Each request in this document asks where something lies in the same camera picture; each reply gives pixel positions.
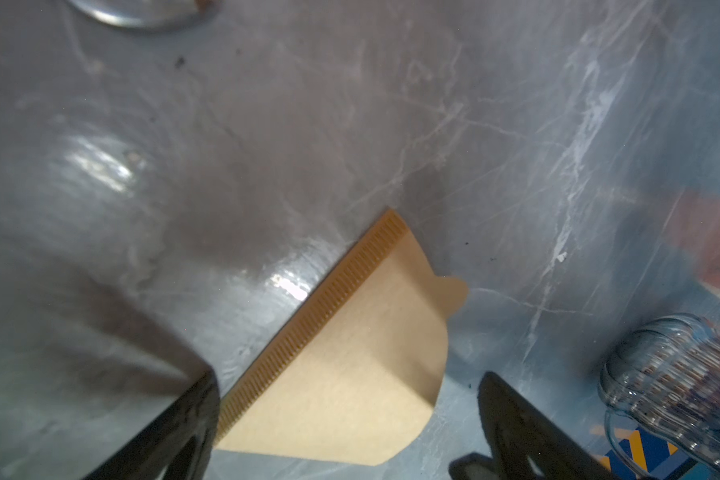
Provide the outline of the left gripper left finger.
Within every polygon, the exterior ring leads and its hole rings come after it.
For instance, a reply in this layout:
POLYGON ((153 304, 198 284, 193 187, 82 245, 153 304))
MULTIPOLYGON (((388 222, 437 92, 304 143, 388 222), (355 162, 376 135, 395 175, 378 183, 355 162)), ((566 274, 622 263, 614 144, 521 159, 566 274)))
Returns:
POLYGON ((219 384, 215 373, 208 371, 86 478, 202 479, 219 411, 219 384))

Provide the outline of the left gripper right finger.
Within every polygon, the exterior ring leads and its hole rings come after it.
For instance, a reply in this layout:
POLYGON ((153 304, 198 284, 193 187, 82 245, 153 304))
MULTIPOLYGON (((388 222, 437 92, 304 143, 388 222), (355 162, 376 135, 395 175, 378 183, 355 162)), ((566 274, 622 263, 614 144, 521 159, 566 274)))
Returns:
POLYGON ((613 479, 615 475, 494 372, 477 390, 479 417, 491 454, 449 464, 453 479, 613 479))

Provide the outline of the grey ribbed glass pitcher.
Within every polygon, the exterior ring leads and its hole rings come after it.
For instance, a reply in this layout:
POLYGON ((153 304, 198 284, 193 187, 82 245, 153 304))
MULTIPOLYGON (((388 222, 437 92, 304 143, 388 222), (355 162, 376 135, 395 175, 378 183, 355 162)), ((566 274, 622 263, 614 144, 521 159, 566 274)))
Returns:
POLYGON ((720 476, 720 333, 691 314, 652 320, 628 334, 605 361, 599 396, 605 436, 637 477, 649 471, 623 450, 613 426, 627 418, 720 476))

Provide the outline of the brown paper filter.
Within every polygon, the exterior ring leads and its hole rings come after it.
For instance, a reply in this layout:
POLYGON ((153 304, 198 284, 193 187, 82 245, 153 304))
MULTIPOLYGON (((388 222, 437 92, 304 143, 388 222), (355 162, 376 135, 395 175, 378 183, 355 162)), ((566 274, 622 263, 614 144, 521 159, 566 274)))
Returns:
POLYGON ((439 276, 386 211, 223 398, 218 450, 376 466, 429 422, 449 319, 469 289, 439 276))

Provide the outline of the orange coffee filter box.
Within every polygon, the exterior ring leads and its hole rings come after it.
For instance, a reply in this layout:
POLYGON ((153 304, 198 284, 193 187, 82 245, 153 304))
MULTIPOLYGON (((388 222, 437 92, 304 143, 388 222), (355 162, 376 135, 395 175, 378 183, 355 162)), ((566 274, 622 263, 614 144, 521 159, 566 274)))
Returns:
POLYGON ((681 194, 667 233, 672 245, 692 257, 698 283, 720 299, 720 198, 681 194))

